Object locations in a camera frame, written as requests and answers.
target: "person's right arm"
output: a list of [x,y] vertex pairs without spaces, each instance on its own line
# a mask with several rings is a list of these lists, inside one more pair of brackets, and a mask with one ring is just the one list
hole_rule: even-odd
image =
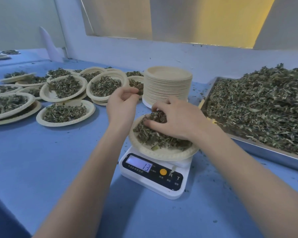
[[166,135],[190,140],[209,157],[230,183],[265,237],[298,238],[298,192],[242,150],[220,127],[192,104],[169,97],[152,110],[167,115],[167,123],[145,121]]

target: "hand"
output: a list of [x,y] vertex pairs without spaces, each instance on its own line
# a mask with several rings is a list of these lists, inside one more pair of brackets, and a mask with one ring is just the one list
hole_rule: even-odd
[[156,102],[152,111],[162,110],[167,115],[167,123],[146,120],[144,124],[151,129],[175,138],[194,142],[199,130],[213,125],[195,105],[170,96],[163,102]]
[[135,119],[136,105],[139,100],[138,88],[120,87],[109,97],[107,114],[109,127],[121,130],[128,135]]

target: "metal tray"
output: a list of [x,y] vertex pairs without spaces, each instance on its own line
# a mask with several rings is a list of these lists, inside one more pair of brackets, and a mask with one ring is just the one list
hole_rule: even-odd
[[[210,83],[210,88],[205,94],[205,100],[202,100],[201,111],[204,115],[207,115],[207,101],[210,98],[210,94],[213,92],[215,84],[220,79],[227,79],[224,77],[215,77]],[[247,153],[263,158],[265,160],[272,161],[277,164],[284,165],[286,167],[298,170],[298,155],[291,154],[288,152],[284,152],[282,150],[269,147],[264,144],[256,143],[251,140],[247,140],[241,137],[237,137],[231,134],[228,134],[236,144],[238,144],[242,149],[244,149]]]

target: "forearm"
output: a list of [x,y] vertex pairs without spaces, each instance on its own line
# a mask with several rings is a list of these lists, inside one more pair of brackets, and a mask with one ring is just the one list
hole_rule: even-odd
[[119,128],[107,129],[35,238],[95,237],[125,138]]
[[243,151],[218,126],[194,141],[231,184],[266,237],[298,237],[298,192]]

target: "person's left hand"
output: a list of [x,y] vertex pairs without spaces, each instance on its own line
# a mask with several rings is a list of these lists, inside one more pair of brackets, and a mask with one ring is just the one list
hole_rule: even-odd
[[120,87],[109,97],[107,114],[109,127],[119,129],[128,135],[136,114],[136,105],[139,100],[138,88]]

